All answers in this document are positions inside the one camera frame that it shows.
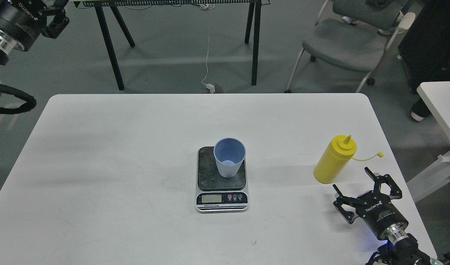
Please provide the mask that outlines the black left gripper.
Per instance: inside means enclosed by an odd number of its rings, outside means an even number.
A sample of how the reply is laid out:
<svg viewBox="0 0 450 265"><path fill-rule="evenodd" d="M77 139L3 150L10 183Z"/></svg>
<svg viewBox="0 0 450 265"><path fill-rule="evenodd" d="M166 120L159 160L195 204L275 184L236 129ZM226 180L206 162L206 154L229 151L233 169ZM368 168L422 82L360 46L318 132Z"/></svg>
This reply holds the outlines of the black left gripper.
<svg viewBox="0 0 450 265"><path fill-rule="evenodd" d="M0 0L0 54L7 56L11 50L28 51L42 35L55 39L70 23L65 6L68 0L55 0L45 6L42 0ZM45 18L53 20L45 25Z"/></svg>

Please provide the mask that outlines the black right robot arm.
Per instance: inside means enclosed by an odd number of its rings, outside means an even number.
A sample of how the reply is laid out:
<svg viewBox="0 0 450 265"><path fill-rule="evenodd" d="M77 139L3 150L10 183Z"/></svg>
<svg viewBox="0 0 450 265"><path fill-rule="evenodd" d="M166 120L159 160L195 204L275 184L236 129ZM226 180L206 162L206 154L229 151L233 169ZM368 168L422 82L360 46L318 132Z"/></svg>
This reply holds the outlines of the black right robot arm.
<svg viewBox="0 0 450 265"><path fill-rule="evenodd" d="M368 167L366 174L373 181L373 189L356 198L344 196L336 190L333 205L347 223L361 218L378 240L385 244L373 252L368 265L450 265L450 252L442 259L435 259L419 249L417 239L406 232L408 220L393 205L393 199L401 199L403 193L389 174L374 174Z"/></svg>

